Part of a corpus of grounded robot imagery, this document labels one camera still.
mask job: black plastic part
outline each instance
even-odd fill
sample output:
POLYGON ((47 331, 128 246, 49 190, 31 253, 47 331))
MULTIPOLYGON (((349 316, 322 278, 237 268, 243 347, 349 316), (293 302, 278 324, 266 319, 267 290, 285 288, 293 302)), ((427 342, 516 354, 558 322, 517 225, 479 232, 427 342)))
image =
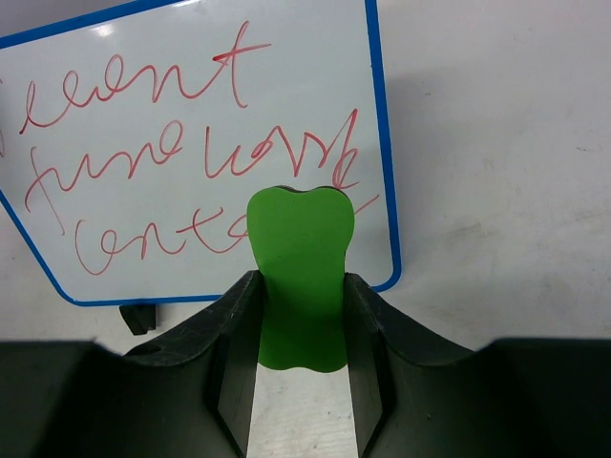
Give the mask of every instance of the black plastic part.
MULTIPOLYGON (((611 341, 504 339, 472 352, 346 275, 359 456, 611 457, 611 341)), ((0 343, 0 456, 245 456, 263 277, 120 357, 0 343)))
POLYGON ((0 456, 245 456, 263 280, 120 357, 94 343, 0 343, 0 456))
POLYGON ((611 341, 503 339, 472 352, 356 275, 344 300, 359 456, 611 456, 611 341))
POLYGON ((135 336, 142 336, 157 328, 158 307, 154 304, 120 305, 118 311, 135 336))

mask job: blue whiteboard frame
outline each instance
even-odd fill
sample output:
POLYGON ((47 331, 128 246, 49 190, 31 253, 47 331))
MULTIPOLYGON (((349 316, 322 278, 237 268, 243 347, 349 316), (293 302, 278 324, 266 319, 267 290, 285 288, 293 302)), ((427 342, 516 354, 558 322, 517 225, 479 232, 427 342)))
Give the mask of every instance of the blue whiteboard frame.
MULTIPOLYGON (((373 72, 373 92, 375 95, 375 105, 378 118, 378 132, 380 141, 380 151, 382 155, 382 171, 384 175, 384 187, 386 192, 387 213, 389 215, 390 229, 390 255, 392 258, 392 273, 390 278, 384 283, 373 286, 377 292, 382 292, 393 287, 401 278, 401 245, 399 241, 399 221, 397 215, 396 195, 394 190, 394 174, 392 171, 392 148, 390 145, 390 124, 389 112, 386 99, 386 85, 384 81, 384 65, 382 60, 382 46, 380 42, 380 24, 378 21, 378 7, 376 0, 365 1, 365 12, 367 16, 368 35, 369 35, 369 53, 371 58, 371 70, 373 72)), ((135 0, 131 3, 118 5, 106 10, 91 12, 82 16, 67 19, 65 21, 56 22, 47 26, 31 29, 29 31, 21 31, 13 35, 0 37, 0 50, 11 46, 21 45, 29 41, 39 40, 48 36, 58 35, 66 31, 74 31, 84 27, 94 26, 106 21, 118 19, 119 17, 137 14, 139 12, 152 10, 155 8, 165 7, 173 3, 179 3, 178 0, 135 0)), ((204 296, 187 296, 174 298, 151 298, 151 299, 126 299, 113 301, 78 301, 71 298, 62 289, 61 285, 53 275, 49 265, 45 262, 42 255, 33 243, 32 238, 23 227, 12 209, 9 201, 0 189, 0 201, 9 213, 12 222, 17 226, 21 236, 26 241, 32 250, 36 260, 40 263, 45 274, 51 281, 51 284, 66 301, 80 306, 100 306, 100 305, 130 305, 137 303, 165 303, 165 302, 204 302, 216 301, 221 295, 204 295, 204 296)), ((236 273, 236 280, 243 272, 236 273)))

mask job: green object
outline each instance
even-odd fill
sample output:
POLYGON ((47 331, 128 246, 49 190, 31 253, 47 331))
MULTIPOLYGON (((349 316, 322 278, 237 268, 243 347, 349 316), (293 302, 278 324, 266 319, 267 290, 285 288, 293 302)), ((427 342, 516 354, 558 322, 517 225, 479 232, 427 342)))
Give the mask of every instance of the green object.
POLYGON ((248 237, 267 291, 259 363, 333 372, 347 363, 342 325, 349 198, 331 187, 263 189, 248 202, 248 237))

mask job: white surface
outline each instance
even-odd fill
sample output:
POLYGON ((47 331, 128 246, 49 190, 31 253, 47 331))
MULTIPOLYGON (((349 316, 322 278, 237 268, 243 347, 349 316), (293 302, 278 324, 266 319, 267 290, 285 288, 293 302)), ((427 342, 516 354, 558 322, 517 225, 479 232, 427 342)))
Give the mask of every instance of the white surface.
MULTIPOLYGON (((384 296, 472 348, 506 335, 609 337, 611 4, 379 0, 379 8, 405 264, 384 296)), ((57 298, 8 218, 1 227, 3 338, 133 346, 115 310, 57 298)), ((166 314, 177 323, 197 307, 166 314)), ((332 406, 348 415, 346 396, 339 377, 261 373, 253 456, 327 456, 310 446, 316 413, 332 406), (311 404, 287 417, 297 393, 311 404)), ((342 439, 348 428, 337 426, 338 457, 355 456, 342 439)))
POLYGON ((364 1, 181 2, 0 69, 2 191, 67 299, 222 294, 256 268, 248 200, 278 184, 371 202, 347 266, 391 277, 364 1))

